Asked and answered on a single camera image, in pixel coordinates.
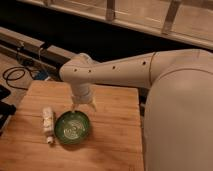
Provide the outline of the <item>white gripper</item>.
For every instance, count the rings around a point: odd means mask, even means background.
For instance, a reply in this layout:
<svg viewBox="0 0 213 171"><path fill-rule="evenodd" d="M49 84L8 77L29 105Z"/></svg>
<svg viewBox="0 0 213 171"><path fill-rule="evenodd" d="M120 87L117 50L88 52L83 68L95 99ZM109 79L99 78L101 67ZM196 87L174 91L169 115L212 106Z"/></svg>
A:
<svg viewBox="0 0 213 171"><path fill-rule="evenodd" d="M75 104L71 104L70 110L75 112L77 104L88 104L94 111L97 111L96 104L93 101L93 94L88 83L72 84L72 100Z"/></svg>

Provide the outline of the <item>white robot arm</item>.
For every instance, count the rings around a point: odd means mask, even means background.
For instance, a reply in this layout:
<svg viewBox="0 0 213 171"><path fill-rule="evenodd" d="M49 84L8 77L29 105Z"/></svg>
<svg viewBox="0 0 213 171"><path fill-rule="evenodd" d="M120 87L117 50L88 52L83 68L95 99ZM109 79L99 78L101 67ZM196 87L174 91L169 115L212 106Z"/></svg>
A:
<svg viewBox="0 0 213 171"><path fill-rule="evenodd" d="M91 84L146 88L146 171L213 171L213 53L152 52L96 63L80 53L60 68L73 105L92 104Z"/></svg>

